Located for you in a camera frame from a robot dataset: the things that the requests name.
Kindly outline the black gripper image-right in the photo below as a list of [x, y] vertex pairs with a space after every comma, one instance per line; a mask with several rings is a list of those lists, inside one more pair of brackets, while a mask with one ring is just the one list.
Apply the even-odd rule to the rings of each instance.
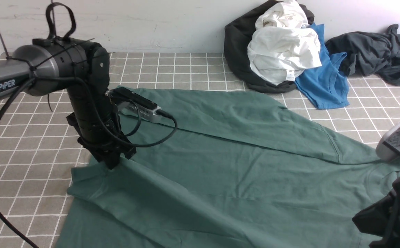
[[357, 213], [352, 221], [365, 234], [381, 237], [371, 248], [400, 248], [400, 177], [381, 200]]

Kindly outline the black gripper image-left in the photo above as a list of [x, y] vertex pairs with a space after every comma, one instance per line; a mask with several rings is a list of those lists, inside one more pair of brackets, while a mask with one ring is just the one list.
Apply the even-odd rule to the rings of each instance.
[[118, 144], [115, 141], [90, 143], [79, 137], [78, 143], [87, 149], [98, 162], [104, 162], [108, 169], [113, 169], [119, 165], [122, 154], [126, 159], [130, 159], [137, 152], [135, 147]]

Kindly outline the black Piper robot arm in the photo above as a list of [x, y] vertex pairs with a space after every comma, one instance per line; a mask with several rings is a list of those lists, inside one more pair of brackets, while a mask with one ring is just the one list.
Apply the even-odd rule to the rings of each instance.
[[0, 61], [0, 120], [22, 91], [65, 89], [96, 160], [71, 170], [60, 248], [400, 247], [400, 159], [256, 92], [109, 90], [109, 66], [66, 37]]

